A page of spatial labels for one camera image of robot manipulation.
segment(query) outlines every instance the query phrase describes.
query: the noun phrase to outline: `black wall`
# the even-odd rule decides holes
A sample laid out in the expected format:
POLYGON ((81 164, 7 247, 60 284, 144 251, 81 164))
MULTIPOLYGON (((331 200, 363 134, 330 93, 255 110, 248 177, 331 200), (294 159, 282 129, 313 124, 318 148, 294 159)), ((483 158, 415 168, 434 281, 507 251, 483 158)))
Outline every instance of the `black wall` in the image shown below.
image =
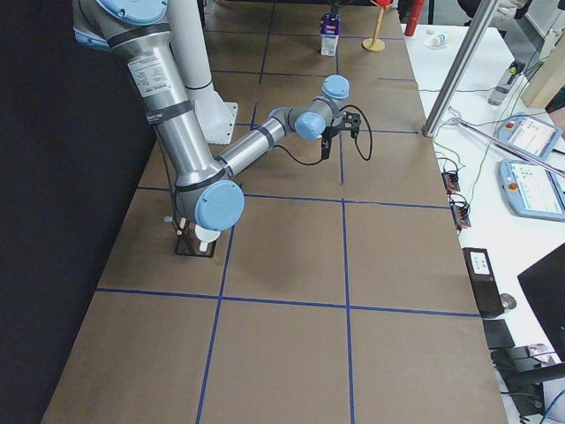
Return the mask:
POLYGON ((0 8, 0 423, 41 420, 154 142, 70 1, 0 8))

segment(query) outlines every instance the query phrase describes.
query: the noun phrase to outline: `red bottle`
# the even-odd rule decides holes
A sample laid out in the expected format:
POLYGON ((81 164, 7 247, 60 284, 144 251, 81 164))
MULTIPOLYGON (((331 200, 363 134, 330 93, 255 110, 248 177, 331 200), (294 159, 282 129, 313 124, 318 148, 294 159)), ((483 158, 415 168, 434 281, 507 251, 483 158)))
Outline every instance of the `red bottle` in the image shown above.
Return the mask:
POLYGON ((404 35, 407 37, 412 37, 414 35, 418 19, 420 19, 420 14, 422 13, 422 9, 424 9, 424 4, 426 4, 426 0, 414 0, 414 3, 412 3, 410 18, 408 19, 408 24, 406 24, 406 29, 404 30, 404 35))

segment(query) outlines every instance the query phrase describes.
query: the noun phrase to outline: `white desk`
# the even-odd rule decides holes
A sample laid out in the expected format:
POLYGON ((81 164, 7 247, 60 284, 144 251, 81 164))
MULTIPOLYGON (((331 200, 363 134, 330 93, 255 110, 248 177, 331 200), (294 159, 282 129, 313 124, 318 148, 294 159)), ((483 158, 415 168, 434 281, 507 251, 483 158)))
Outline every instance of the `white desk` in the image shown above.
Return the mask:
MULTIPOLYGON (((439 90, 441 88, 466 31, 466 27, 459 26, 420 25, 413 37, 406 38, 420 90, 439 90), (425 42, 432 37, 426 32, 427 29, 432 29, 436 34, 443 31, 449 32, 451 40, 448 46, 445 49, 437 50, 427 48, 425 42)), ((512 60, 514 58, 498 32, 494 28, 489 28, 471 60, 458 90, 488 89, 496 86, 502 72, 508 68, 512 60)), ((463 119, 473 124, 482 124, 501 119, 501 113, 510 102, 510 107, 502 116, 502 118, 507 117, 517 98, 513 94, 520 89, 516 84, 499 107, 491 106, 486 102, 490 95, 488 91, 458 92, 455 94, 451 106, 461 112, 463 119)), ((433 107, 437 95, 437 92, 420 91, 420 98, 426 115, 433 107)), ((513 113, 532 114, 542 111, 525 108, 522 101, 518 100, 513 113)), ((444 119, 449 117, 451 116, 447 113, 444 119)), ((537 117, 549 120, 549 116, 545 114, 537 117)), ((494 124, 483 125, 480 129, 492 133, 494 124)), ((478 175, 487 140, 464 130, 460 126, 446 126, 440 129, 435 141, 455 150, 460 155, 465 167, 459 173, 459 184, 462 195, 470 200, 471 187, 478 175)), ((556 147, 563 150, 565 148, 563 140, 560 140, 556 147)), ((443 148, 436 147, 436 150, 449 158, 456 159, 455 155, 443 148)), ((463 230, 459 240, 461 247, 483 247, 488 250, 499 292, 507 292, 516 298, 517 308, 503 315, 516 346, 533 343, 549 345, 545 333, 527 303, 518 283, 517 275, 565 242, 565 223, 512 215, 502 197, 496 175, 497 162, 502 159, 515 159, 515 157, 492 145, 483 164, 483 170, 476 184, 471 203, 470 219, 472 227, 463 230)), ((557 168, 565 168, 563 156, 552 154, 548 162, 557 168)), ((560 183, 561 187, 565 187, 565 181, 561 180, 560 183)), ((511 401, 508 402, 508 399, 505 399, 506 406, 511 404, 511 401)), ((511 407, 507 408, 510 422, 518 422, 515 421, 515 418, 517 419, 516 409, 514 411, 511 409, 511 407)))

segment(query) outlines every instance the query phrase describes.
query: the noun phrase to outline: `gold stand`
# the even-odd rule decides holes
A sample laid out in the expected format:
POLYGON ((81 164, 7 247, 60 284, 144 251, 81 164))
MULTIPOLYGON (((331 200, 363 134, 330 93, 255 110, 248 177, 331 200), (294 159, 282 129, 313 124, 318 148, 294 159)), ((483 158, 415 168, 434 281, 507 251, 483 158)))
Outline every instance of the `gold stand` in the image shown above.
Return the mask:
POLYGON ((379 40, 380 23, 382 22, 382 15, 384 15, 385 8, 381 7, 379 17, 377 18, 377 26, 374 28, 373 38, 366 38, 363 40, 363 49, 369 51, 383 51, 385 49, 385 42, 379 40))

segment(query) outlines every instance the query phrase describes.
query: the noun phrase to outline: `screen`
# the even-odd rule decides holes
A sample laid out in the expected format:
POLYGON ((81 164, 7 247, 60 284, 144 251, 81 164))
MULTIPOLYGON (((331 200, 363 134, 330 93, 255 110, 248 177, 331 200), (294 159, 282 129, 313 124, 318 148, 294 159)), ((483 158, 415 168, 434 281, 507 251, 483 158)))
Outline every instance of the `screen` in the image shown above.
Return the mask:
POLYGON ((537 119, 525 117, 515 129, 508 143, 527 151, 535 156, 540 156, 544 148, 551 141, 555 128, 544 124, 537 119))
POLYGON ((512 163, 511 167, 526 210, 563 213, 554 182, 546 170, 529 163, 512 163))
POLYGON ((565 244, 518 276, 531 310, 565 360, 565 244))

